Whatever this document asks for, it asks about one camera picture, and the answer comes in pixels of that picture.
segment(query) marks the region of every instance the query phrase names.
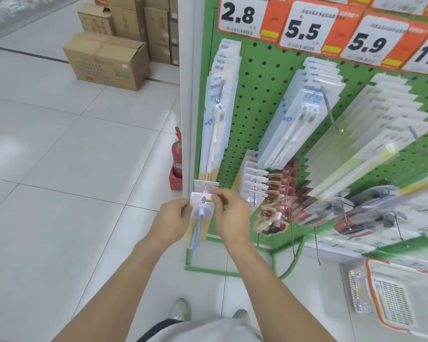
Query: sneaker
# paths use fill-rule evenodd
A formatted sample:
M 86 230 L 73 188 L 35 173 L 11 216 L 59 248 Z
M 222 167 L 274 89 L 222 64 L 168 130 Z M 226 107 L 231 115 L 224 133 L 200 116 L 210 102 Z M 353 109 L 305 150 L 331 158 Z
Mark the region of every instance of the sneaker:
M 190 306 L 187 300 L 179 299 L 173 304 L 173 307 L 168 315 L 170 319 L 176 319 L 180 322 L 187 322 L 190 320 Z
M 251 324 L 251 318 L 249 317 L 249 313 L 246 310 L 238 310 L 233 315 L 233 318 L 240 319 L 245 325 Z

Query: wire basket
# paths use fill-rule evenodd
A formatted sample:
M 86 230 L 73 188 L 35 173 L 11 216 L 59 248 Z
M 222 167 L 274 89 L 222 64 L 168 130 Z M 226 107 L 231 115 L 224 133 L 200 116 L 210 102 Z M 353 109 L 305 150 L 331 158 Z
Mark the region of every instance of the wire basket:
M 388 328 L 428 339 L 428 272 L 367 259 L 349 271 L 355 311 Z

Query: fire extinguisher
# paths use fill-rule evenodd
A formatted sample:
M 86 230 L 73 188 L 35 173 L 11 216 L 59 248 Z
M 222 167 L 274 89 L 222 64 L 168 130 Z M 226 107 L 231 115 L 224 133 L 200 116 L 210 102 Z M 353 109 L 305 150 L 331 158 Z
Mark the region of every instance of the fire extinguisher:
M 182 148 L 182 135 L 179 127 L 175 127 L 177 141 L 171 147 L 173 153 L 173 170 L 174 175 L 178 178 L 183 177 L 183 148 Z

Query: pegboard display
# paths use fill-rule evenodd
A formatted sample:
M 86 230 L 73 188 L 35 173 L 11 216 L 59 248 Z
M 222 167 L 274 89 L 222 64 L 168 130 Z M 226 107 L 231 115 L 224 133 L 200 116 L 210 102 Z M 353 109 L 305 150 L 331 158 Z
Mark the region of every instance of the pegboard display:
M 205 0 L 204 47 L 200 79 L 202 84 L 200 84 L 199 131 L 197 134 L 197 158 L 195 166 L 196 171 L 198 171 L 201 129 L 203 126 L 204 92 L 206 89 L 205 82 L 212 59 L 223 38 L 240 40 L 242 41 L 242 62 L 229 144 L 225 150 L 217 177 L 220 187 L 230 188 L 236 178 L 245 151 L 247 149 L 258 149 L 258 144 L 269 122 L 272 120 L 293 75 L 297 69 L 302 68 L 305 58 L 313 55 L 279 49 L 276 45 L 270 45 L 256 39 L 217 31 L 218 6 L 219 0 Z M 355 62 L 334 61 L 338 63 L 338 68 L 340 68 L 339 74 L 343 76 L 343 81 L 346 83 L 346 87 L 340 95 L 339 102 L 336 106 L 332 106 L 333 115 L 336 120 L 372 77 L 377 73 L 384 72 L 384 70 Z M 428 76 L 401 71 L 394 71 L 388 74 L 401 75 L 409 79 L 408 84 L 412 85 L 411 93 L 418 95 L 416 101 L 424 103 L 421 110 L 428 112 Z M 305 183 L 305 178 L 308 175 L 305 172 L 306 160 L 304 155 L 329 127 L 330 121 L 327 117 L 295 155 L 295 158 L 299 161 L 297 189 Z M 420 144 L 428 151 L 428 133 L 421 138 Z M 403 183 L 408 183 L 410 178 L 418 177 L 420 173 L 426 172 L 428 172 L 428 156 L 425 156 L 420 147 L 413 143 L 402 150 L 399 157 L 377 167 L 353 183 L 349 188 L 353 193 L 357 193 L 385 182 L 402 185 Z M 299 238 L 312 230 L 313 228 L 300 227 L 293 224 L 293 239 Z M 211 224 L 209 233 L 217 234 L 214 222 Z M 258 236 L 251 231 L 251 240 L 272 248 L 279 248 L 292 241 L 291 230 L 289 227 L 285 233 L 273 236 Z

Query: toothbrush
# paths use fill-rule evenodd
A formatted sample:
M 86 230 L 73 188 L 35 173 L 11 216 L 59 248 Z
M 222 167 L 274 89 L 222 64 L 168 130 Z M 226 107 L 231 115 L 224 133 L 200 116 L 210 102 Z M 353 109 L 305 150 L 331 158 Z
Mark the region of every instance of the toothbrush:
M 197 225 L 195 226 L 194 234 L 192 236 L 192 242 L 190 243 L 190 249 L 195 249 L 195 247 L 197 247 L 198 236 L 200 235 L 200 229 L 201 229 L 201 220 L 203 218 L 204 218 L 204 207 L 200 207 L 200 210 L 198 212 Z

